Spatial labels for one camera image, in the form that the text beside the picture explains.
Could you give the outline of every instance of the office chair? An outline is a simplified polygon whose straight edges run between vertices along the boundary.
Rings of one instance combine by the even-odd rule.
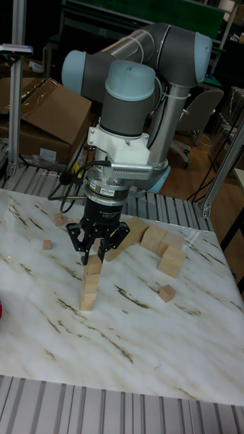
[[[224,92],[221,89],[205,90],[199,94],[193,102],[190,103],[187,109],[183,110],[176,131],[199,131],[194,143],[194,145],[197,146],[210,116],[215,113],[215,108],[223,98],[223,95]],[[183,167],[187,168],[187,155],[190,152],[190,146],[178,140],[173,140],[170,147],[182,156],[184,160]]]

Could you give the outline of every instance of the floor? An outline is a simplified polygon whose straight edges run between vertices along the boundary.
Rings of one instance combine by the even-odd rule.
[[[188,168],[184,169],[182,167],[181,156],[170,149],[167,158],[171,166],[171,172],[160,194],[188,199],[198,189],[210,167],[210,160],[207,155],[209,147],[203,144],[193,146],[193,137],[176,136],[176,139],[192,147],[189,154]],[[209,144],[209,140],[205,137],[201,141]],[[212,169],[207,181],[211,180],[214,175],[215,171]],[[198,197],[205,194],[206,190],[203,190]],[[238,182],[233,178],[227,178],[211,209],[211,222],[219,242],[223,240],[227,230],[243,208],[243,204],[244,194]],[[235,235],[224,253],[230,267],[233,268],[237,275],[238,282],[244,274],[244,240],[240,231]]]

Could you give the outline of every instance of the cable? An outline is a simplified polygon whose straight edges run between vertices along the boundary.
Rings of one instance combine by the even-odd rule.
[[[97,124],[97,122],[98,122],[98,118],[99,118],[99,116],[100,116],[101,108],[102,108],[102,105],[101,105],[101,107],[99,107],[99,111],[98,111],[98,113],[96,113],[95,116],[94,116],[94,118],[92,119],[91,126],[94,126],[94,125]],[[74,167],[75,163],[77,162],[77,160],[78,160],[78,158],[79,158],[79,155],[81,154],[81,151],[83,150],[83,147],[84,147],[84,145],[85,145],[85,141],[87,140],[87,135],[88,135],[88,131],[86,132],[86,134],[84,135],[84,137],[83,137],[83,139],[82,139],[81,146],[80,146],[80,148],[79,148],[77,154],[75,155],[75,158],[74,158],[72,164],[71,164],[70,167],[68,168],[68,171],[65,172],[66,174],[71,174],[72,168]],[[57,187],[54,189],[54,191],[51,192],[50,195],[48,196],[48,200],[50,200],[50,201],[55,201],[55,200],[63,200],[63,199],[64,199],[64,196],[56,196],[56,197],[54,197],[55,193],[57,193],[57,191],[59,190],[59,188],[60,188],[62,185],[65,185],[65,184],[62,184],[61,182],[59,182],[58,186],[57,186]],[[79,194],[79,190],[80,190],[80,188],[81,188],[81,185],[78,187],[77,192],[76,192],[76,195]]]
[[[86,170],[89,166],[93,166],[93,165],[110,166],[110,162],[109,162],[109,161],[105,161],[105,160],[101,160],[101,161],[91,161],[90,163],[86,163],[86,164],[84,164],[83,166],[81,166],[81,167],[79,168],[79,170],[77,170],[77,172],[76,172],[75,174],[73,174],[73,175],[70,174],[70,176],[71,176],[72,178],[71,178],[71,181],[69,182],[69,186],[68,186],[68,188],[67,188],[67,190],[66,190],[66,192],[65,192],[65,194],[64,194],[63,196],[55,196],[55,197],[54,197],[54,194],[58,191],[58,189],[61,187],[61,185],[64,185],[64,184],[62,184],[61,182],[59,182],[58,186],[54,189],[54,191],[52,191],[52,192],[49,194],[49,196],[48,196],[48,200],[49,200],[49,201],[57,201],[57,200],[61,200],[61,201],[62,201],[62,203],[61,203],[61,205],[60,205],[60,212],[62,212],[63,214],[67,213],[67,212],[72,208],[72,206],[73,206],[74,203],[75,203],[75,199],[73,199],[72,202],[71,202],[71,204],[68,206],[68,208],[67,208],[66,210],[64,210],[64,205],[65,205],[65,203],[66,203],[66,200],[67,200],[68,194],[70,193],[70,190],[72,189],[73,185],[74,185],[74,184],[77,184],[77,185],[78,185],[78,189],[77,189],[77,192],[76,192],[76,196],[77,196],[78,193],[79,193],[79,189],[81,188],[81,185],[83,184],[83,178],[81,178],[81,179],[78,178],[78,175],[79,175],[82,171],[85,172],[85,170]]]
[[[160,118],[159,124],[158,124],[158,126],[157,126],[157,131],[156,131],[156,133],[155,133],[155,135],[154,135],[154,138],[153,138],[152,142],[150,143],[148,149],[151,149],[152,145],[155,143],[155,140],[157,139],[157,136],[158,136],[158,134],[159,134],[159,131],[160,131],[160,128],[161,128],[161,125],[162,125],[162,122],[163,122],[163,118],[164,118],[165,110],[166,110],[166,106],[167,106],[167,96],[166,96],[166,94],[167,94],[167,90],[168,90],[168,85],[165,84],[165,96],[164,96],[164,98],[162,99],[161,104],[160,104],[159,107],[158,107],[158,110],[159,110],[160,106],[161,106],[162,104],[164,104],[164,106],[163,106],[163,110],[162,110],[162,114],[161,114],[161,118]]]
[[[98,111],[98,113],[96,113],[95,116],[94,116],[94,118],[92,119],[91,127],[93,127],[94,125],[97,124],[97,122],[98,122],[98,118],[99,118],[99,116],[100,116],[100,114],[101,114],[101,110],[102,110],[102,105],[99,107],[99,111]],[[72,168],[74,167],[75,163],[77,162],[77,160],[78,160],[78,158],[79,158],[79,156],[80,156],[80,154],[81,154],[81,151],[83,150],[83,147],[84,147],[85,141],[87,140],[87,136],[88,136],[88,130],[87,130],[87,132],[86,132],[86,134],[85,134],[85,136],[84,136],[84,138],[83,138],[83,140],[82,140],[82,143],[81,143],[80,149],[78,150],[77,154],[75,155],[74,161],[72,162],[71,166],[70,166],[69,169],[68,169],[68,173],[71,172]]]
[[[231,135],[233,129],[235,128],[235,125],[237,124],[240,115],[237,117],[237,119],[236,119],[234,125],[231,127],[231,129],[230,129],[229,133],[227,134],[226,138],[224,139],[224,141],[223,141],[221,147],[219,148],[218,152],[216,153],[216,156],[214,157],[214,159],[213,159],[213,161],[212,161],[212,163],[211,163],[211,165],[210,165],[210,167],[209,167],[209,169],[208,169],[208,171],[207,171],[207,174],[205,175],[205,177],[204,177],[202,183],[200,184],[200,187],[199,187],[198,190],[195,191],[195,192],[194,192],[194,193],[193,193],[193,194],[192,194],[188,199],[186,199],[187,201],[188,201],[192,196],[194,196],[193,199],[192,199],[192,202],[194,202],[195,199],[196,199],[196,197],[197,197],[197,195],[199,194],[199,191],[201,191],[202,189],[204,189],[204,188],[208,185],[208,184],[207,184],[207,185],[205,185],[205,186],[203,187],[203,184],[204,184],[204,182],[206,181],[207,177],[209,176],[209,173],[210,173],[211,169],[214,167],[214,163],[216,162],[216,160],[217,160],[219,154],[221,153],[221,151],[222,151],[222,149],[224,148],[226,142],[228,141],[228,138],[230,137],[230,135]]]
[[[211,138],[207,136],[207,134],[202,134],[201,137],[206,137],[211,142]],[[203,142],[199,142],[199,143],[204,144],[204,146],[207,146],[208,148],[211,147],[211,144],[207,144]]]
[[[236,164],[237,164],[237,162],[238,162],[239,159],[240,159],[240,156],[237,155],[237,158],[235,159],[235,162],[232,164],[232,166],[231,166],[231,168],[230,168],[230,170],[229,170],[229,172],[228,172],[228,175],[229,175],[229,173],[231,173],[231,171],[234,169],[234,167],[236,166]],[[213,177],[213,179],[211,179],[211,181],[209,181],[209,182],[208,182],[208,183],[203,187],[203,189],[204,189],[205,187],[207,187],[209,184],[211,184],[211,183],[214,181],[214,178],[215,178],[215,176]],[[199,199],[196,199],[195,201],[198,202],[198,201],[204,199],[205,196],[206,196],[206,195],[203,195],[203,196],[201,196]]]

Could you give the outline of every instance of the marble table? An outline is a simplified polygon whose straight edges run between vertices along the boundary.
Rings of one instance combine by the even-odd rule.
[[[215,234],[157,222],[184,237],[178,278],[131,246],[104,261],[94,309],[81,312],[83,266],[54,225],[58,206],[0,190],[0,374],[243,405],[243,301]]]

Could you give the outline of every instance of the wooden block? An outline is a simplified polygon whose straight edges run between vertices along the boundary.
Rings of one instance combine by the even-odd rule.
[[[87,274],[99,274],[102,268],[102,261],[98,255],[91,255],[85,267]]]
[[[132,245],[140,243],[143,235],[149,227],[149,224],[145,223],[141,218],[137,216],[129,218],[129,220],[126,220],[125,223],[128,225],[130,231],[133,233],[134,241]]]
[[[82,279],[81,283],[81,292],[84,294],[96,294],[98,290],[98,284],[97,283],[86,283],[85,279]]]
[[[80,302],[80,311],[92,311],[94,301],[82,301]]]
[[[63,225],[63,216],[61,215],[61,213],[55,215],[54,224],[55,226]]]
[[[100,247],[100,241],[101,241],[100,238],[97,238],[97,240],[92,246],[95,252],[98,252],[98,249]],[[105,253],[104,259],[110,262],[111,260],[115,259],[123,250],[131,246],[133,243],[134,243],[134,233],[129,232],[129,234],[125,237],[125,239],[122,241],[122,243],[119,245],[117,249],[110,249],[107,253]]]
[[[161,241],[166,234],[167,231],[165,229],[155,224],[151,224],[142,238],[141,246],[153,253],[157,253]]]
[[[125,221],[125,223],[128,225],[130,232],[117,249],[110,249],[109,252],[105,253],[104,259],[106,259],[108,262],[115,259],[123,250],[127,249],[131,245],[140,243],[145,231],[149,227],[147,223],[145,223],[137,216],[129,218]],[[97,240],[95,240],[95,243],[92,246],[93,250],[96,253],[98,253],[100,241],[100,238],[97,238]]]
[[[51,239],[45,239],[43,242],[43,250],[51,250],[51,248],[52,248]]]
[[[86,285],[97,285],[99,282],[100,274],[88,274],[85,267],[83,279]]]
[[[86,292],[86,286],[81,286],[81,300],[82,301],[95,301],[97,292]]]
[[[164,253],[166,252],[166,249],[169,247],[168,243],[164,242],[164,239],[162,239],[159,248],[157,250],[157,255],[160,256],[162,258],[162,256],[164,255]]]
[[[183,243],[183,238],[174,235],[173,233],[167,232],[167,234],[164,236],[163,240],[160,243],[157,255],[162,257],[169,245],[173,245],[174,247],[180,249]]]
[[[68,220],[68,222],[66,224],[71,224],[71,223],[76,224],[76,222],[72,218],[71,218],[71,220]]]
[[[176,278],[185,259],[186,253],[169,245],[157,268],[162,273]]]
[[[163,288],[160,289],[159,292],[159,297],[161,297],[162,300],[165,301],[165,303],[168,303],[168,301],[172,300],[172,298],[174,298],[175,295],[176,295],[176,291],[170,285],[164,286]]]

